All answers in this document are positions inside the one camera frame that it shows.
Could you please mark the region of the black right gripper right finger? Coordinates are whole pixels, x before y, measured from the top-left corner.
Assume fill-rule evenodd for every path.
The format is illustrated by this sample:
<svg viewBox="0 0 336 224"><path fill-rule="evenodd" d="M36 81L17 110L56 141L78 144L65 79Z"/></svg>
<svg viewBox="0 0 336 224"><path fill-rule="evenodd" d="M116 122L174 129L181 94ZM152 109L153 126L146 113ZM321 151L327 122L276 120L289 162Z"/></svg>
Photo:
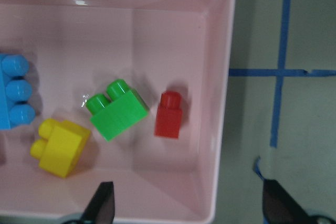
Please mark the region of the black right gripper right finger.
<svg viewBox="0 0 336 224"><path fill-rule="evenodd" d="M274 179L264 180L262 209L267 223L315 223Z"/></svg>

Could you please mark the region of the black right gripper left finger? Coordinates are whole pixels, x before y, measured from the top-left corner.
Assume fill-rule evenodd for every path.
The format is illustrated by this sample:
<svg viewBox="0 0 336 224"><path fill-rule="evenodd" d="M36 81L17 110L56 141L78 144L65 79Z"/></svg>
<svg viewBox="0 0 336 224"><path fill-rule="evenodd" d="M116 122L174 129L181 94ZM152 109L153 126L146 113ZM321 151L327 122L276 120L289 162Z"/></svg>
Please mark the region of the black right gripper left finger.
<svg viewBox="0 0 336 224"><path fill-rule="evenodd" d="M101 182L80 217L82 223L111 224L115 217L113 182Z"/></svg>

